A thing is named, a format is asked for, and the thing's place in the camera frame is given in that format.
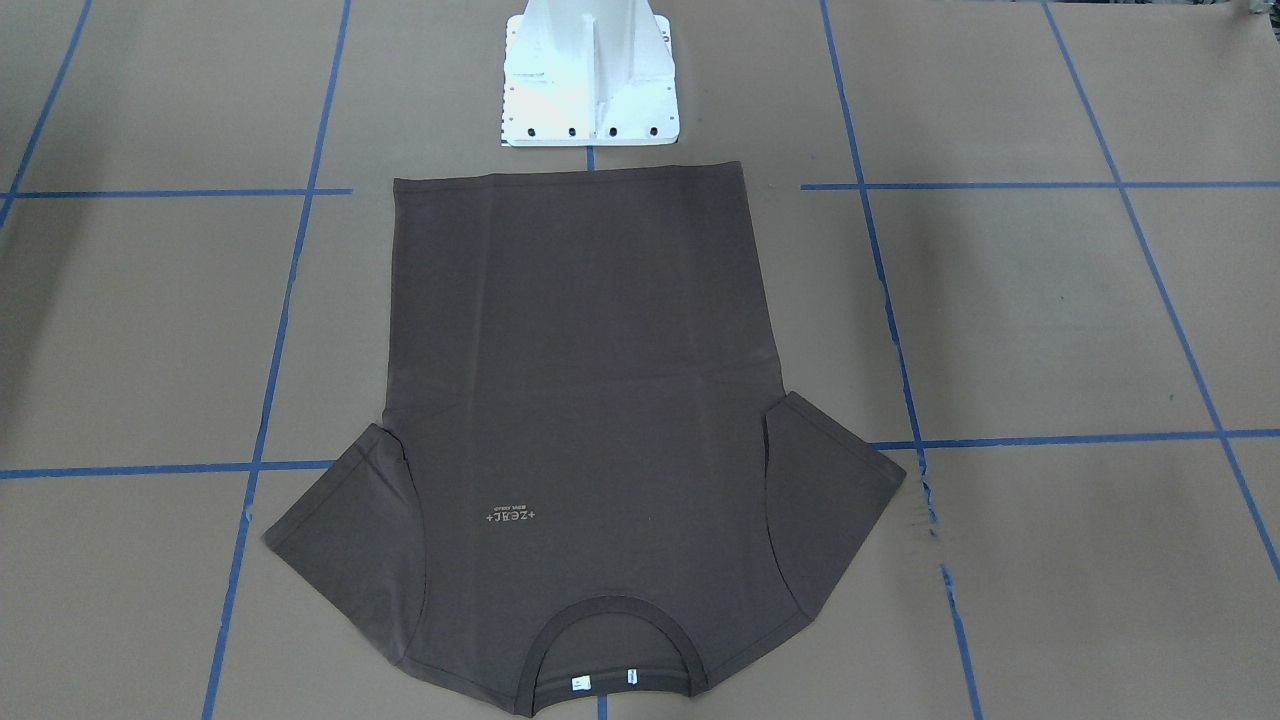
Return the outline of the brown t-shirt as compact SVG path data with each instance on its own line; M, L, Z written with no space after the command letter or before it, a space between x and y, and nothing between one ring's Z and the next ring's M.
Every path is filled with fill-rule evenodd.
M739 163L397 179L385 406L265 544L525 717L810 625L902 484L783 386Z

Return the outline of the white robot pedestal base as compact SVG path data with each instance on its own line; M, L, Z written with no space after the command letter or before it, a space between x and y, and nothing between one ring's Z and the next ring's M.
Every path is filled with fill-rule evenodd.
M506 22L500 143L643 147L681 135L669 19L649 1L530 1Z

